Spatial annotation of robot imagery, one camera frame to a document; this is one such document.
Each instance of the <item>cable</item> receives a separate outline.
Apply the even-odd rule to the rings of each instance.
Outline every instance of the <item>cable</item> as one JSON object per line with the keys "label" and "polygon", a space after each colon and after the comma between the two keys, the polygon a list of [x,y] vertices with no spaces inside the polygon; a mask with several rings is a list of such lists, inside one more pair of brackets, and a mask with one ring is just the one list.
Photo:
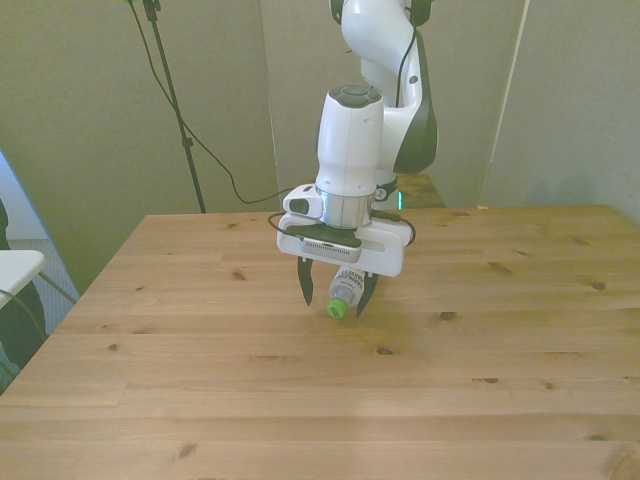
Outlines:
{"label": "cable", "polygon": [[416,41],[416,36],[418,34],[418,28],[413,24],[413,12],[411,11],[410,8],[405,8],[405,10],[409,11],[409,22],[413,27],[413,36],[411,37],[411,43],[409,43],[409,48],[407,48],[407,51],[404,52],[404,57],[402,57],[402,61],[400,62],[400,69],[398,70],[398,84],[396,86],[396,108],[398,108],[398,105],[400,105],[400,84],[402,81],[402,69],[404,68],[404,62],[407,60],[407,57],[409,56],[409,52],[411,52],[411,49],[413,48],[413,44]]}
{"label": "cable", "polygon": [[[162,93],[164,93],[164,96],[167,99],[167,102],[169,102],[169,104],[171,105],[171,108],[175,111],[175,106],[174,106],[173,102],[171,101],[171,98],[169,97],[169,94],[167,93],[167,90],[164,88],[164,85],[160,81],[160,78],[158,77],[158,74],[156,73],[155,67],[153,66],[153,59],[151,58],[151,52],[149,51],[149,45],[147,43],[147,38],[146,38],[146,36],[144,34],[144,31],[142,30],[142,25],[140,24],[140,19],[138,18],[138,14],[136,13],[136,9],[133,6],[132,0],[128,0],[128,3],[129,3],[129,6],[131,7],[131,11],[133,12],[133,16],[134,16],[134,18],[136,20],[136,24],[138,25],[138,31],[140,32],[140,36],[142,38],[142,43],[144,44],[144,49],[145,49],[145,51],[147,53],[147,59],[149,60],[149,66],[151,67],[151,73],[153,74],[153,77],[156,79],[156,82],[158,83],[158,86],[160,87],[160,90],[162,90]],[[226,165],[224,163],[222,163],[222,161],[211,150],[209,150],[205,146],[204,143],[202,143],[200,141],[200,139],[197,137],[197,135],[195,133],[193,133],[193,130],[191,130],[191,128],[189,128],[189,125],[187,125],[187,122],[184,121],[184,118],[182,119],[182,124],[184,125],[184,128],[187,130],[187,132],[189,132],[191,134],[191,136],[196,141],[196,143],[198,143],[198,145],[200,145],[204,149],[204,151],[207,152],[218,163],[218,165],[220,165],[222,167],[222,169],[227,173],[227,175],[229,176],[229,179],[231,180],[231,186],[233,187],[233,192],[235,193],[235,195],[238,198],[238,200],[240,200],[245,205],[251,205],[251,204],[254,204],[254,203],[265,202],[267,200],[272,199],[273,197],[277,197],[279,195],[282,195],[283,193],[288,193],[291,190],[293,190],[293,188],[287,188],[287,189],[284,189],[284,190],[282,190],[282,191],[280,191],[278,193],[274,193],[273,195],[269,195],[268,197],[261,198],[259,200],[245,200],[244,198],[242,198],[242,196],[238,192],[238,189],[236,188],[236,182],[235,182],[235,179],[234,179],[233,174],[231,173],[231,171],[226,167]]]}
{"label": "cable", "polygon": [[400,221],[402,223],[405,223],[405,224],[409,225],[409,228],[411,228],[411,240],[409,240],[409,243],[407,243],[407,247],[408,247],[409,245],[411,245],[416,240],[416,237],[417,237],[416,227],[414,227],[413,223],[411,223],[406,218],[400,218]]}
{"label": "cable", "polygon": [[38,333],[40,333],[40,336],[42,337],[42,341],[44,342],[47,339],[47,334],[44,332],[44,330],[42,330],[42,327],[40,327],[40,325],[38,324],[38,319],[33,314],[31,309],[27,306],[27,304],[24,303],[18,297],[16,297],[13,293],[9,293],[6,290],[2,290],[1,288],[0,288],[0,293],[3,294],[3,295],[6,295],[7,297],[11,298],[12,300],[15,300],[18,303],[18,305],[20,305],[22,307],[22,309],[25,312],[27,312],[27,314],[29,315],[29,318],[31,318],[31,321],[33,322],[33,325],[36,327],[36,330],[38,330]]}
{"label": "cable", "polygon": [[[133,8],[133,1],[128,0],[129,5]],[[167,85],[169,87],[169,93],[171,94],[171,104],[173,105],[173,110],[176,114],[176,120],[178,121],[178,128],[180,129],[180,136],[182,138],[182,147],[184,148],[184,152],[187,156],[187,163],[189,165],[189,171],[191,172],[191,179],[193,181],[193,187],[196,191],[196,196],[198,198],[198,205],[200,206],[201,213],[207,213],[207,210],[204,205],[204,199],[202,197],[202,190],[200,189],[200,180],[198,179],[198,172],[196,171],[196,166],[193,161],[193,155],[191,153],[191,147],[193,146],[193,140],[187,137],[184,129],[184,122],[182,120],[182,115],[180,114],[180,106],[178,105],[178,97],[176,96],[176,91],[173,88],[173,81],[171,80],[171,72],[169,71],[169,63],[167,62],[167,57],[164,53],[164,47],[162,45],[162,39],[160,38],[160,31],[158,30],[158,16],[156,14],[156,10],[160,10],[160,4],[158,0],[143,0],[144,9],[147,13],[147,19],[151,22],[151,27],[153,28],[153,33],[156,37],[156,44],[158,46],[158,52],[160,53],[160,60],[162,61],[162,67],[164,68],[164,75],[167,79]]]}
{"label": "cable", "polygon": [[389,213],[389,212],[385,212],[384,210],[371,210],[371,217],[372,218],[381,218],[383,220],[389,220],[391,222],[396,222],[396,223],[402,222],[402,223],[407,224],[409,226],[409,228],[411,228],[411,240],[409,240],[409,243],[407,243],[406,246],[408,247],[413,242],[415,242],[416,237],[417,237],[416,227],[414,227],[413,223],[411,223],[406,218],[401,217],[397,213]]}
{"label": "cable", "polygon": [[271,220],[273,220],[276,217],[281,217],[282,215],[284,215],[287,212],[276,212],[273,215],[270,215],[269,218],[267,218],[267,222],[269,222],[269,225],[271,225],[273,228],[275,228],[276,230],[278,230],[280,233],[282,233],[283,235],[289,235],[290,237],[293,237],[294,235],[291,235],[290,233],[287,233],[285,230],[281,229],[278,225],[276,225],[275,223],[273,223]]}
{"label": "cable", "polygon": [[7,365],[5,365],[5,363],[2,360],[0,360],[0,367],[2,367],[2,369],[7,373],[7,375],[11,377],[11,380],[16,379],[16,375],[11,371],[11,369]]}
{"label": "cable", "polygon": [[71,302],[72,305],[75,305],[77,303],[76,300],[74,300],[71,295],[69,295],[67,292],[65,292],[60,285],[58,285],[56,282],[51,280],[44,273],[40,272],[40,273],[38,273],[38,275],[40,275],[49,285],[51,285],[53,288],[55,288],[60,295],[62,295],[69,302]]}

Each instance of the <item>green bottle cap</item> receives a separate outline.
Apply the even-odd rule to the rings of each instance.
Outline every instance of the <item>green bottle cap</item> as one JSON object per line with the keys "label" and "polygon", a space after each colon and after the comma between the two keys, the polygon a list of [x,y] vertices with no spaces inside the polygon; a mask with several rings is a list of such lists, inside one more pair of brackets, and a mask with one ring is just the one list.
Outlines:
{"label": "green bottle cap", "polygon": [[327,307],[329,315],[331,315],[333,318],[344,317],[344,314],[347,313],[347,310],[349,310],[349,305],[347,305],[347,302],[339,298],[334,298],[333,300],[331,300],[329,302],[329,306]]}

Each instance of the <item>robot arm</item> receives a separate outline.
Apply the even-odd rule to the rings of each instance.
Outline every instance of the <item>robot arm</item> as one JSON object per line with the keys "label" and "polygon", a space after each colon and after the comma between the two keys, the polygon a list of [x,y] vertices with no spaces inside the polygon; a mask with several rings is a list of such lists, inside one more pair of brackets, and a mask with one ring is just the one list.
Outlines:
{"label": "robot arm", "polygon": [[[371,86],[338,87],[327,94],[316,182],[297,187],[283,201],[278,247],[299,257],[307,302],[313,260],[368,272],[373,285],[375,276],[394,277],[402,270],[410,229],[380,221],[383,212],[373,211],[374,195],[381,172],[393,178],[395,173],[416,174],[435,157],[437,126],[416,29],[428,19],[431,1],[331,1],[333,16]],[[409,4],[412,21],[406,15]]]}
{"label": "robot arm", "polygon": [[[342,3],[332,2],[334,18],[340,19],[347,44],[360,57],[365,80],[383,95],[379,170],[417,174],[433,162],[437,149],[437,124],[424,43],[414,27],[428,20],[431,0],[414,0],[413,5],[411,0]],[[409,7],[413,25],[405,14]],[[400,98],[397,98],[398,83]]]}

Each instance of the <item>wooden table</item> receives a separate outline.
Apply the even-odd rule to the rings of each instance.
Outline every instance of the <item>wooden table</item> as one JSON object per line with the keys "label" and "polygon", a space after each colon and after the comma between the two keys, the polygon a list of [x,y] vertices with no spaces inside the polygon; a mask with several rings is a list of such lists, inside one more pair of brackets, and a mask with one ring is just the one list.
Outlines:
{"label": "wooden table", "polygon": [[638,230],[405,215],[404,272],[343,320],[266,214],[147,217],[0,398],[0,478],[639,478]]}

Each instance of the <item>bottle label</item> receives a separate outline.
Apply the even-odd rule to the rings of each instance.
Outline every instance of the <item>bottle label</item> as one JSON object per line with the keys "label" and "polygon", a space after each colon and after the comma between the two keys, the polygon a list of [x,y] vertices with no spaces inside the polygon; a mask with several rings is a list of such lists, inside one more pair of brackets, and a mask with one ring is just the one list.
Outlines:
{"label": "bottle label", "polygon": [[335,278],[336,285],[345,285],[351,289],[358,289],[361,293],[364,290],[364,278],[357,271],[343,268]]}

